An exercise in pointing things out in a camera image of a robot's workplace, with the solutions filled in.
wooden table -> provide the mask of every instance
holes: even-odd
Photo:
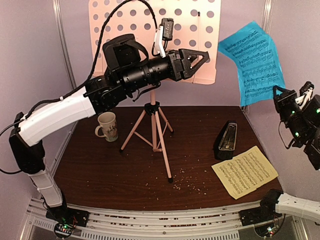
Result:
[[[239,107],[174,106],[162,107],[174,129],[164,135],[173,183],[168,183],[161,152],[137,136],[119,149],[142,107],[114,109],[119,138],[107,142],[95,136],[97,117],[81,120],[65,150],[55,174],[58,186],[71,204],[119,209],[169,211],[220,207],[260,200],[270,189],[281,190],[278,179],[256,191],[233,199],[211,165],[213,143],[227,120],[238,124],[235,155],[257,145],[254,131]],[[137,131],[151,141],[151,118],[146,115]]]

musical notation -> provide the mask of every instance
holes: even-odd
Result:
[[[226,38],[218,49],[238,67],[242,106],[271,99],[274,85],[285,87],[275,43],[257,23]]]

lavender wall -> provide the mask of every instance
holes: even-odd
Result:
[[[93,61],[90,44],[88,2],[88,0],[61,1],[66,41],[77,84],[82,83],[88,76]],[[263,10],[264,1],[223,0],[219,33],[220,40],[235,33],[251,21],[261,23]],[[163,106],[238,106],[240,104],[240,93],[235,64],[229,58],[218,53],[216,69],[216,83],[213,85],[164,81],[161,88],[156,91],[157,100]],[[120,106],[142,106],[148,101],[149,95],[145,94],[135,103],[131,99],[127,99]]]
[[[315,85],[320,94],[320,22],[319,1],[275,1],[270,35],[275,41],[287,89],[299,91],[306,81]],[[279,173],[283,189],[291,195],[320,201],[320,172],[315,171],[303,148],[286,150],[278,134],[279,115],[272,100],[253,104],[249,120],[268,158]],[[292,139],[282,125],[282,134],[288,144]],[[309,222],[311,239],[319,239],[320,227]]]
[[[17,113],[26,113],[36,102],[54,98],[71,90],[52,0],[0,1],[0,129],[11,124]],[[46,163],[53,159],[69,127],[44,139]],[[9,132],[0,138],[0,168],[16,171]],[[14,240],[31,196],[36,195],[24,173],[0,173],[0,238]]]

perforated stand panel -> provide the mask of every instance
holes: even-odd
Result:
[[[97,50],[101,27],[110,12],[123,0],[90,0],[89,18],[92,55]],[[154,10],[157,24],[162,18],[173,18],[173,40],[169,49],[208,51],[210,61],[194,77],[184,82],[213,84],[216,79],[216,59],[220,26],[221,0],[147,0]],[[102,43],[119,35],[133,33],[151,55],[155,25],[146,5],[139,1],[128,2],[111,18],[106,26]],[[95,68],[95,75],[102,75],[107,67],[102,49]]]

mug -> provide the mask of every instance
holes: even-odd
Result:
[[[95,135],[99,138],[105,138],[108,142],[114,142],[118,139],[118,129],[116,115],[113,112],[104,112],[98,116],[99,126],[95,128]]]

